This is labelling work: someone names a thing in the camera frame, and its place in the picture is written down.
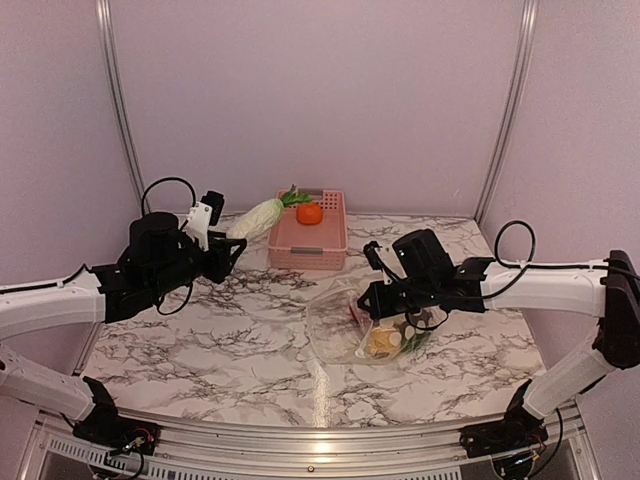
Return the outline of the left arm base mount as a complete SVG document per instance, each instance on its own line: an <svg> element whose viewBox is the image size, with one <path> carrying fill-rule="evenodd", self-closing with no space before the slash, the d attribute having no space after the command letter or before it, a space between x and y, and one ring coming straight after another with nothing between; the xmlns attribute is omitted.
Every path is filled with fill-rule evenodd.
<svg viewBox="0 0 640 480"><path fill-rule="evenodd" d="M75 437L108 447L110 455L130 452L152 455L159 433L156 423L121 416L87 418L73 427Z"/></svg>

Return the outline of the yellow fake lemon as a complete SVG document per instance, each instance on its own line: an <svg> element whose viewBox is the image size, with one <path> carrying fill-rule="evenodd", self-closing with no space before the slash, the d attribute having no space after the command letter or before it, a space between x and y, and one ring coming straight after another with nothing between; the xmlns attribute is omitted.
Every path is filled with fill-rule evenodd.
<svg viewBox="0 0 640 480"><path fill-rule="evenodd" d="M395 328L375 327L369 334L368 350L374 357L395 356L401 347L402 335Z"/></svg>

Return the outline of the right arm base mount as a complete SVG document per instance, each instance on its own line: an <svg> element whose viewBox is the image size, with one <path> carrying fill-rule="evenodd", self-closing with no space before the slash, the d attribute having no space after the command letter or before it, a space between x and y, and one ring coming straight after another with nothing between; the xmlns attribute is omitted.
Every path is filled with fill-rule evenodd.
<svg viewBox="0 0 640 480"><path fill-rule="evenodd" d="M465 426L460 430L460 445L468 458L500 454L544 443L548 433L543 424L521 420L498 420Z"/></svg>

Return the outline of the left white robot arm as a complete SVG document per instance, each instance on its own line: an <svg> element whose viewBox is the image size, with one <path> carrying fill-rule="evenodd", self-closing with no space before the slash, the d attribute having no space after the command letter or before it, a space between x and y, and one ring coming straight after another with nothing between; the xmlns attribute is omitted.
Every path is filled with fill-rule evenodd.
<svg viewBox="0 0 640 480"><path fill-rule="evenodd" d="M3 290L1 337L129 320L200 277L223 282L246 246L244 238L211 231L207 219L190 217L181 224L171 213L147 214L131 223L129 244L116 263ZM120 416L102 382L62 374L7 345L1 347L1 393L63 415L75 436L105 446L119 447L151 433L150 427Z"/></svg>

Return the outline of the orange fake orange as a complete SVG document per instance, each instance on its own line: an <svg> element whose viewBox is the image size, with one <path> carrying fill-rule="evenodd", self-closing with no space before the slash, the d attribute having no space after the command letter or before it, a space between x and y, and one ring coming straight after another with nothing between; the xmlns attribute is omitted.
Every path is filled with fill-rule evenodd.
<svg viewBox="0 0 640 480"><path fill-rule="evenodd" d="M301 204L296 209L296 220L302 225L318 225L324 219L322 207L317 203Z"/></svg>

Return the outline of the clear zip top bag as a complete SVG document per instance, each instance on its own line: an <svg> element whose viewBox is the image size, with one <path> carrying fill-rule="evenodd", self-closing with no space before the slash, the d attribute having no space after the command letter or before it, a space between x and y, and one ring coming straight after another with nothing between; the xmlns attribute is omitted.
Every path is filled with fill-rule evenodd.
<svg viewBox="0 0 640 480"><path fill-rule="evenodd" d="M369 354L369 334L375 327L395 328L403 339L417 331L431 331L438 329L448 315L437 307L421 310L417 315L400 314L381 320L373 320L365 325L359 325L350 315L348 303L356 301L363 293L362 288L352 282L336 280L330 287L311 299L305 309L306 333L311 346L319 359L326 364L389 364L399 357L408 355L402 353L401 347L395 356L374 357Z"/></svg>

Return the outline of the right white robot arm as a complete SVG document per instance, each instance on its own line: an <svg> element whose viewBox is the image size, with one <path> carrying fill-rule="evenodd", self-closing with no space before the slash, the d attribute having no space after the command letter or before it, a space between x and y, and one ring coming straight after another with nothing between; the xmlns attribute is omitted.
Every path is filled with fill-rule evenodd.
<svg viewBox="0 0 640 480"><path fill-rule="evenodd" d="M547 440L544 421L562 403L608 374L639 364L639 276L621 250L582 263L505 262L493 255L454 264L435 232L423 229L391 246L401 274L384 262L382 252L375 241L363 248L370 267L384 275L357 301L373 320L404 315L415 329L427 331L430 327L420 316L437 308L445 314L546 310L597 321L595 332L582 344L516 390L501 419L461 429L460 444L470 457Z"/></svg>

